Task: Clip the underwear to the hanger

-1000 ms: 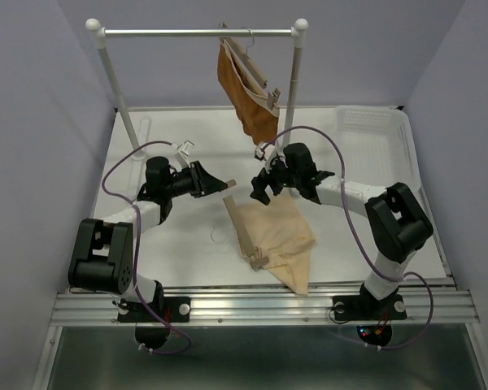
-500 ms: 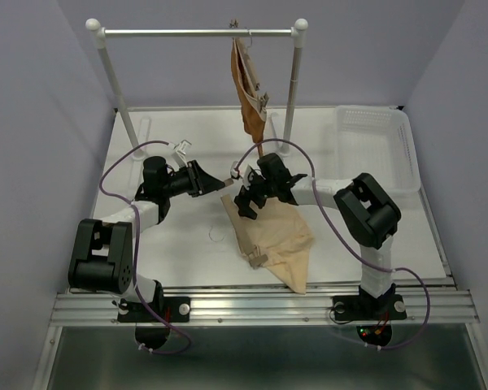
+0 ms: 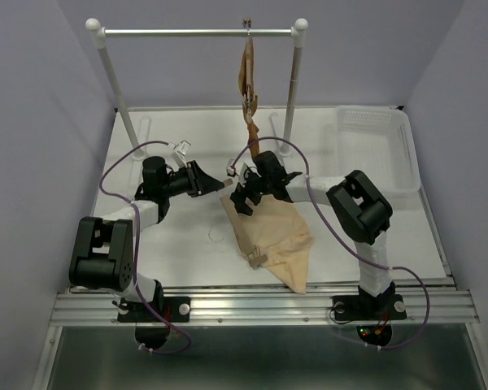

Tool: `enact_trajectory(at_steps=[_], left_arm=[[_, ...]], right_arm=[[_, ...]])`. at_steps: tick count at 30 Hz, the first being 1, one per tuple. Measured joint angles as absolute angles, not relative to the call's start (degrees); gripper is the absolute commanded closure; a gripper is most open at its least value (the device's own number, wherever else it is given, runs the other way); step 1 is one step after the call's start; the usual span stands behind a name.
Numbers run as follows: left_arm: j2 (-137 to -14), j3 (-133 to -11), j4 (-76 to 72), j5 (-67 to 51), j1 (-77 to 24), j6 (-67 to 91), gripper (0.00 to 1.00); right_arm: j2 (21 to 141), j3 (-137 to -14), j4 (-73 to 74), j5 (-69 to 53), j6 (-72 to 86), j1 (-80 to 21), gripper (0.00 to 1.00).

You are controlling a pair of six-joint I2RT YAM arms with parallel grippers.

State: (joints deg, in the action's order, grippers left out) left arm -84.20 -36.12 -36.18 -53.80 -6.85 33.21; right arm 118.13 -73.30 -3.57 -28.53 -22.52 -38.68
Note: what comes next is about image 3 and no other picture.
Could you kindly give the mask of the wooden clip hanger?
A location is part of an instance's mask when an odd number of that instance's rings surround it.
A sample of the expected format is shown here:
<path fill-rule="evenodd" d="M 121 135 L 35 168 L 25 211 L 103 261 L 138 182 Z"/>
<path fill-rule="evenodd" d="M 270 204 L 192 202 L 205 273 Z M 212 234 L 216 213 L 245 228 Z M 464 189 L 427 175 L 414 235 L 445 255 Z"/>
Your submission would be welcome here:
<path fill-rule="evenodd" d="M 246 229 L 244 228 L 240 217 L 237 215 L 237 211 L 234 208 L 234 204 L 229 199 L 229 190 L 233 185 L 231 178 L 222 180 L 224 187 L 218 191 L 220 195 L 220 202 L 229 219 L 232 226 L 233 233 L 237 242 L 237 247 L 242 255 L 254 270 L 259 269 L 268 260 L 266 254 L 262 254 L 257 245 L 255 245 Z"/>

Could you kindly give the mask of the beige underwear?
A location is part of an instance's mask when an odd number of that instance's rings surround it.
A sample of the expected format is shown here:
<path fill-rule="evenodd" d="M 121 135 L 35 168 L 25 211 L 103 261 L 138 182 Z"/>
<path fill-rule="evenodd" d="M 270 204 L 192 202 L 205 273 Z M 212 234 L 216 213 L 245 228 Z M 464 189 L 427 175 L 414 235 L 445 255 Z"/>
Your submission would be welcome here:
<path fill-rule="evenodd" d="M 307 273 L 313 235 L 293 204 L 272 195 L 252 206 L 253 215 L 237 214 L 252 242 L 268 260 L 259 269 L 269 270 L 292 292 L 307 291 Z"/>

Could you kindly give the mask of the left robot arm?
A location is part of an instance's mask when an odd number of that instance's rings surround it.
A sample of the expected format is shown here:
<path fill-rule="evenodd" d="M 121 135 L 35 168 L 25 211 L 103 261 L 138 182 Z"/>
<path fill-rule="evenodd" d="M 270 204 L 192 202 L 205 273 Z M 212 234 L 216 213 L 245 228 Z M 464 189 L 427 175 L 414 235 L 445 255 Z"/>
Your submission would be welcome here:
<path fill-rule="evenodd" d="M 134 274 L 136 236 L 164 220 L 172 197 L 199 197 L 226 186 L 195 161 L 174 171 L 162 157 L 146 158 L 142 162 L 142 182 L 128 206 L 103 217 L 80 220 L 68 272 L 71 285 L 115 295 L 113 304 L 120 322 L 151 323 L 159 317 L 187 322 L 189 315 L 179 312 L 178 302 L 164 298 L 159 281 Z"/>

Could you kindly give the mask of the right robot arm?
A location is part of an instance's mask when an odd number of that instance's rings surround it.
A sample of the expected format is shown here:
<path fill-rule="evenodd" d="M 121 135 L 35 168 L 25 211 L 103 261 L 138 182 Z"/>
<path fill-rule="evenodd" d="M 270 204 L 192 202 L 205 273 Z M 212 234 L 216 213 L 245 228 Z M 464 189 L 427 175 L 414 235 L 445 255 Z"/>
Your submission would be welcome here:
<path fill-rule="evenodd" d="M 238 179 L 230 199 L 239 214 L 252 215 L 253 207 L 267 195 L 282 202 L 331 207 L 342 230 L 353 240 L 350 252 L 359 262 L 358 292 L 333 299 L 336 315 L 341 321 L 375 319 L 390 310 L 395 285 L 386 236 L 393 209 L 365 173 L 354 170 L 345 176 L 316 177 L 288 172 L 271 151 L 258 154 L 253 166 L 233 159 L 227 173 Z"/>

